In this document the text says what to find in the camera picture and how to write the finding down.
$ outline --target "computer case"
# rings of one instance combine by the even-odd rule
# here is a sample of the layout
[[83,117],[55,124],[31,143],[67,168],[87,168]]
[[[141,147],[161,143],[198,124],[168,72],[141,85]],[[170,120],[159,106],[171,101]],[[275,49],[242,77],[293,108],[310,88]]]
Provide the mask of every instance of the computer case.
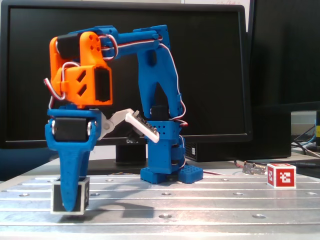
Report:
[[252,110],[253,139],[248,142],[186,143],[196,162],[256,160],[291,156],[291,113]]

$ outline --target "monitor stand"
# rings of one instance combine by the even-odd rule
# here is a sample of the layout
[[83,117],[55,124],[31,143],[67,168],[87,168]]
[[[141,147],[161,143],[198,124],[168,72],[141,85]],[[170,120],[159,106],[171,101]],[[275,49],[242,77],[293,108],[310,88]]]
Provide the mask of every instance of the monitor stand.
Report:
[[115,159],[89,161],[88,175],[140,174],[147,167],[146,145],[116,145]]
[[115,163],[117,166],[146,165],[146,145],[115,146]]

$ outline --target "orange robot part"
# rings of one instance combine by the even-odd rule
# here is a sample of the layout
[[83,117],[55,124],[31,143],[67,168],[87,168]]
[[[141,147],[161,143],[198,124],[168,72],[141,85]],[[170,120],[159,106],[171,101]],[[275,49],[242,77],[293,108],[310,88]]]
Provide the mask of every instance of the orange robot part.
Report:
[[112,73],[103,59],[101,41],[97,34],[87,31],[79,38],[80,66],[66,65],[62,81],[63,64],[72,59],[62,59],[55,37],[50,42],[51,85],[55,92],[75,104],[108,106],[113,103]]

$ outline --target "black cube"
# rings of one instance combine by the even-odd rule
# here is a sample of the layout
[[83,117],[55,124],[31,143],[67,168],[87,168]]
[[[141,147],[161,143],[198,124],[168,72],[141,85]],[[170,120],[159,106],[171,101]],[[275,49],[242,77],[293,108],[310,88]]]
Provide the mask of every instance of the black cube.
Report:
[[73,211],[66,211],[61,196],[60,178],[52,183],[51,192],[51,214],[59,215],[83,215],[89,205],[90,178],[80,177],[78,190],[76,193],[76,202]]

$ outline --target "cube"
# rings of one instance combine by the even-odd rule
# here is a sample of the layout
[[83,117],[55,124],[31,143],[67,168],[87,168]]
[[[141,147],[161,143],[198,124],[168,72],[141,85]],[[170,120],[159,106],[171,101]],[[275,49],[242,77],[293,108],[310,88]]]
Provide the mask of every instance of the cube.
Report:
[[296,166],[288,163],[267,164],[267,184],[275,189],[295,189]]
[[76,203],[73,211],[66,211],[61,196],[60,178],[52,183],[51,192],[51,214],[58,215],[83,215],[89,205],[90,178],[80,177],[78,182],[78,190]]

